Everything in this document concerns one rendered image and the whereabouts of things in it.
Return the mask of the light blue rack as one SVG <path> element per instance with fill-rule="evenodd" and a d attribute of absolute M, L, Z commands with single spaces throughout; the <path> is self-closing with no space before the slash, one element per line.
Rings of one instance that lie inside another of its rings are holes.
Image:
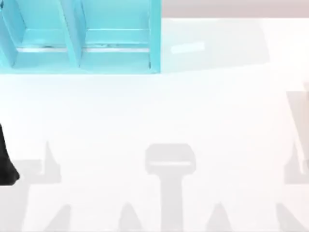
<path fill-rule="evenodd" d="M 162 0 L 0 0 L 0 74 L 161 72 Z"/>

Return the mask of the beige book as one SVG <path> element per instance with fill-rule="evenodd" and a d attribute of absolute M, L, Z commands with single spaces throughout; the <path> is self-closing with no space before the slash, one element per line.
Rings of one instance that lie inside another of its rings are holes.
<path fill-rule="evenodd" d="M 300 90 L 288 91 L 287 100 L 302 153 L 302 171 L 309 174 L 309 81 Z"/>

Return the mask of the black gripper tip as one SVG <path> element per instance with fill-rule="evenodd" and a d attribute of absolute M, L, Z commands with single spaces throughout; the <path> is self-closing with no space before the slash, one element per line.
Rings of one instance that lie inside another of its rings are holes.
<path fill-rule="evenodd" d="M 20 174 L 9 158 L 2 125 L 0 124 L 0 186 L 12 186 L 20 179 Z"/>

